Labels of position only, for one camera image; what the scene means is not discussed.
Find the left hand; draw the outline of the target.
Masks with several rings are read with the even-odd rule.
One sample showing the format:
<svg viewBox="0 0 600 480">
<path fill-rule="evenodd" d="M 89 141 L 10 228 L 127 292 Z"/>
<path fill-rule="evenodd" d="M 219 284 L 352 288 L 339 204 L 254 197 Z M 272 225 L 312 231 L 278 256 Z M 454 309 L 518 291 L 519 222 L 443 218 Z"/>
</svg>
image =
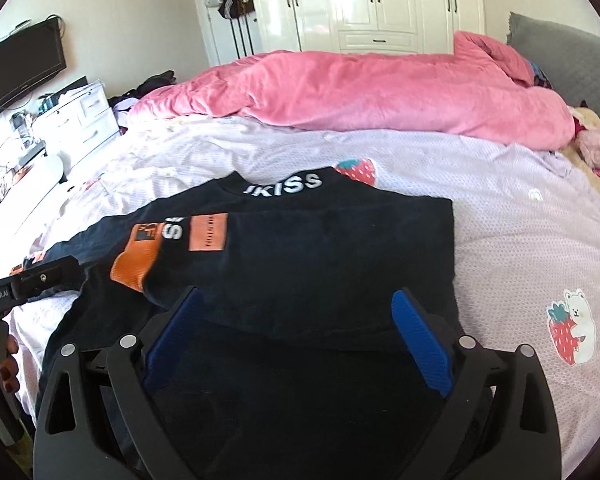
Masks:
<svg viewBox="0 0 600 480">
<path fill-rule="evenodd" d="M 19 367 L 15 359 L 15 355 L 18 351 L 18 342 L 12 335 L 8 335 L 6 338 L 7 356 L 0 365 L 2 386 L 6 393 L 15 393 L 20 388 L 20 383 L 17 378 Z"/>
</svg>

